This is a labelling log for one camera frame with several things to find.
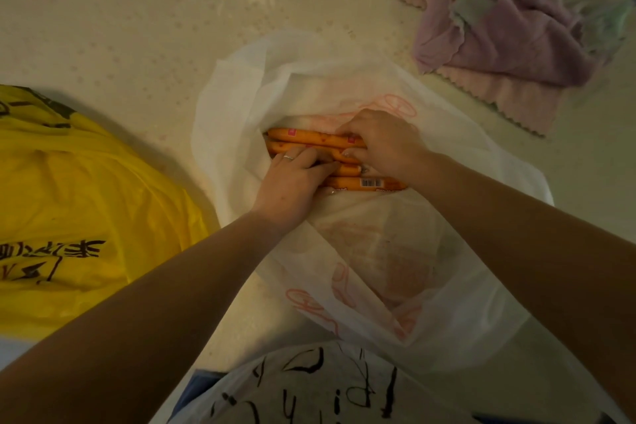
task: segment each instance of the purple cloth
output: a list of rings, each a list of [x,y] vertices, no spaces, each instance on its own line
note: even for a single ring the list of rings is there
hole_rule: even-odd
[[[450,19],[452,0],[428,2],[414,45],[422,72],[449,65],[568,87],[584,85],[598,66],[560,0],[497,0],[464,34]]]

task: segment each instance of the speckled surface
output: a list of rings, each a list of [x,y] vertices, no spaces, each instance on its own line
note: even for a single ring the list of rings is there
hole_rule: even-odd
[[[372,44],[410,72],[419,11],[396,0],[0,0],[0,80],[58,98],[129,142],[206,212],[210,191],[189,149],[196,97],[216,59],[261,34],[298,27]],[[503,147],[545,172],[556,205],[630,239],[636,213],[636,40],[537,138],[445,81],[422,78]],[[596,412],[530,324],[483,369],[431,380],[481,411],[559,422]],[[253,276],[197,365],[232,368],[283,343],[328,334]]]

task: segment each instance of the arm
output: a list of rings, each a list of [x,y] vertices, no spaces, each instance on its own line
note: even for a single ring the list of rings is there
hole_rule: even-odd
[[[254,208],[41,341],[0,373],[5,422],[146,423],[242,284],[302,222],[339,163],[313,148],[274,158]]]
[[[636,420],[636,245],[428,151],[401,119],[365,110],[346,153],[413,187]]]

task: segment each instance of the yellow bag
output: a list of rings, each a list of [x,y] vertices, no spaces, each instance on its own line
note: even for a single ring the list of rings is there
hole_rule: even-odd
[[[185,190],[31,89],[0,85],[0,150],[0,335],[41,339],[208,235]]]

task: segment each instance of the left hand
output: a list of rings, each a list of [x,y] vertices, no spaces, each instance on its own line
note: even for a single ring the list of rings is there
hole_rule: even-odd
[[[305,220],[319,185],[339,166],[316,148],[296,147],[277,154],[251,212],[271,223],[280,237],[285,236]]]

